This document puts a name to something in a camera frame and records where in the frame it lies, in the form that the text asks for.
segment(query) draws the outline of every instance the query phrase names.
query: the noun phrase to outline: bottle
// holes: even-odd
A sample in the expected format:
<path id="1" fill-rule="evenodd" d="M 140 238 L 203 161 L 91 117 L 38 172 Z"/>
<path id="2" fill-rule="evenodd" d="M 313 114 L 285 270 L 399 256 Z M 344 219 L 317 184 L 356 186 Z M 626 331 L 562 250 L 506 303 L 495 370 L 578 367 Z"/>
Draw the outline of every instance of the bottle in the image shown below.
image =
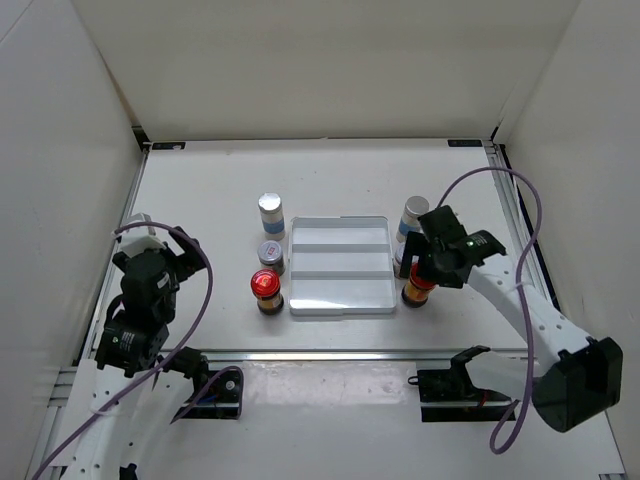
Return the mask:
<path id="1" fill-rule="evenodd" d="M 280 277 L 273 270 L 257 271 L 251 277 L 251 291 L 258 300 L 258 309 L 265 315 L 275 315 L 282 310 L 284 298 L 280 293 Z"/>
<path id="2" fill-rule="evenodd" d="M 285 270 L 284 254 L 278 242 L 267 240 L 258 248 L 258 259 L 265 268 L 270 268 L 278 275 L 282 275 Z"/>
<path id="3" fill-rule="evenodd" d="M 402 300 L 411 308 L 418 308 L 427 303 L 429 294 L 436 288 L 436 284 L 418 277 L 418 264 L 411 267 L 409 281 L 402 289 Z"/>
<path id="4" fill-rule="evenodd" d="M 393 255 L 393 274 L 396 276 L 396 278 L 402 278 L 400 277 L 400 267 L 402 266 L 402 257 L 404 256 L 404 248 L 406 245 L 406 242 L 402 242 L 400 245 L 398 245 L 398 248 L 396 248 L 396 253 Z M 413 265 L 414 263 L 418 263 L 417 255 L 414 255 L 411 259 L 411 264 Z"/>
<path id="5" fill-rule="evenodd" d="M 285 235 L 282 200 L 277 193 L 264 193 L 258 199 L 262 227 L 270 240 L 282 240 Z"/>
<path id="6" fill-rule="evenodd" d="M 407 233 L 419 232 L 420 223 L 418 223 L 418 217 L 424 215 L 429 211 L 429 202 L 426 198 L 420 196 L 410 197 L 404 204 L 404 211 L 402 217 L 400 217 L 400 224 L 398 225 L 398 233 L 396 233 L 396 239 L 398 242 L 405 242 L 407 240 Z"/>

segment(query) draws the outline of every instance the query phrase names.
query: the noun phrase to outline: red lid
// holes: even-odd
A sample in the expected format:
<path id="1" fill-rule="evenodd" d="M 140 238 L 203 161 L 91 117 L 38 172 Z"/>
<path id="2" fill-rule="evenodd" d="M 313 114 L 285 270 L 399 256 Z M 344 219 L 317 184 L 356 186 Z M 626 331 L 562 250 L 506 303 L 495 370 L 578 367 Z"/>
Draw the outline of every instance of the red lid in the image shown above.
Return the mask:
<path id="1" fill-rule="evenodd" d="M 280 277 L 273 270 L 265 268 L 251 277 L 251 290 L 259 297 L 270 297 L 280 289 Z"/>
<path id="2" fill-rule="evenodd" d="M 433 287 L 437 286 L 433 282 L 427 282 L 426 280 L 418 277 L 418 264 L 417 263 L 414 263 L 411 266 L 411 275 L 409 276 L 409 278 L 416 285 L 416 287 L 422 288 L 423 290 L 429 290 L 430 288 L 433 288 Z"/>

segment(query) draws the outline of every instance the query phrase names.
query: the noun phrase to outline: white table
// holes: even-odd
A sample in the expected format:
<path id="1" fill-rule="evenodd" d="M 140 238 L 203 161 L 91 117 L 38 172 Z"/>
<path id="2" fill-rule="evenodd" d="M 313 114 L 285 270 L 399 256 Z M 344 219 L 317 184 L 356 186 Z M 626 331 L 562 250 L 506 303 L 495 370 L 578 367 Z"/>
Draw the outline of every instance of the white table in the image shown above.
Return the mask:
<path id="1" fill-rule="evenodd" d="M 487 164 L 483 147 L 451 148 L 446 140 L 188 142 L 184 150 L 151 151 L 132 211 L 181 225 L 209 255 L 215 289 L 190 342 L 196 348 L 521 348 L 522 339 L 469 288 L 439 289 L 425 307 L 412 310 L 399 298 L 398 281 L 394 314 L 350 318 L 304 318 L 292 316 L 287 308 L 267 318 L 258 311 L 249 288 L 249 279 L 260 268 L 256 249 L 264 241 L 257 205 L 263 192 L 280 194 L 287 226 L 295 216 L 383 215 L 395 236 L 408 197 L 423 195 L 435 206 L 453 180 Z M 487 229 L 513 252 L 491 173 L 460 184 L 448 203 L 469 232 Z M 285 247 L 287 242 L 288 237 L 282 241 Z M 116 274 L 105 303 L 119 293 L 119 279 Z M 175 345 L 193 321 L 205 284 L 206 275 L 199 273 L 182 285 L 167 347 Z M 285 296 L 287 289 L 285 275 Z"/>
<path id="2" fill-rule="evenodd" d="M 399 300 L 394 314 L 378 317 L 304 318 L 285 308 L 269 318 L 258 312 L 249 279 L 260 268 L 256 249 L 264 240 L 261 193 L 281 195 L 288 222 L 295 216 L 384 215 L 395 233 L 409 196 L 423 195 L 435 205 L 454 179 L 487 164 L 484 148 L 450 148 L 444 140 L 189 142 L 184 150 L 151 151 L 133 212 L 181 225 L 215 268 L 212 303 L 189 344 L 218 360 L 249 361 L 241 364 L 242 418 L 181 420 L 159 441 L 149 478 L 596 480 L 600 473 L 622 472 L 603 414 L 558 434 L 531 409 L 515 446 L 497 457 L 488 447 L 493 423 L 420 422 L 417 389 L 406 384 L 414 362 L 353 361 L 367 353 L 386 360 L 400 353 L 419 358 L 420 352 L 448 358 L 474 344 L 522 353 L 522 339 L 471 289 L 438 289 L 418 310 Z M 469 232 L 486 229 L 513 252 L 491 174 L 466 180 L 447 203 Z M 108 286 L 100 323 L 108 300 L 119 293 L 119 278 Z M 205 281 L 199 273 L 182 285 L 167 346 L 191 324 Z M 285 295 L 287 286 L 285 276 Z M 295 360 L 293 351 L 311 355 L 306 359 L 313 352 L 333 360 L 355 356 L 350 362 L 258 361 L 260 355 Z"/>

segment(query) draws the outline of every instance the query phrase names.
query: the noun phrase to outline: white wall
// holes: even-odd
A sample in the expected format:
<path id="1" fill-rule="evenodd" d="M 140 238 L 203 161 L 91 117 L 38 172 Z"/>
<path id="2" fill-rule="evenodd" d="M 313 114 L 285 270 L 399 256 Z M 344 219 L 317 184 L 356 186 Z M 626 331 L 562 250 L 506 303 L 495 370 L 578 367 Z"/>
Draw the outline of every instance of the white wall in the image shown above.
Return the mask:
<path id="1" fill-rule="evenodd" d="M 0 5 L 0 477 L 23 478 L 140 152 L 68 0 Z"/>
<path id="2" fill-rule="evenodd" d="M 640 478 L 640 2 L 583 0 L 507 152 L 544 202 L 542 250 L 562 307 L 625 353 L 609 418 Z"/>
<path id="3" fill-rule="evenodd" d="M 579 0 L 74 0 L 152 140 L 489 138 Z"/>

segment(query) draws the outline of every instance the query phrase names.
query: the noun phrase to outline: silver cap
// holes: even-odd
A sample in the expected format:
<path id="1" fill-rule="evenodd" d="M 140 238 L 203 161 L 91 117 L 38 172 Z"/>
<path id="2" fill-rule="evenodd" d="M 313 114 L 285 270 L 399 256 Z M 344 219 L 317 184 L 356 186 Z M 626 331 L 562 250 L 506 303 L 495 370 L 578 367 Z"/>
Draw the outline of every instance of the silver cap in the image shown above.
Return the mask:
<path id="1" fill-rule="evenodd" d="M 277 193 L 263 193 L 258 199 L 258 207 L 262 213 L 275 213 L 282 208 L 282 200 Z"/>
<path id="2" fill-rule="evenodd" d="M 407 200 L 404 209 L 409 216 L 417 218 L 429 211 L 429 202 L 426 198 L 416 195 Z"/>
<path id="3" fill-rule="evenodd" d="M 282 259 L 282 247 L 273 240 L 264 242 L 258 247 L 258 258 L 264 265 L 273 265 Z"/>

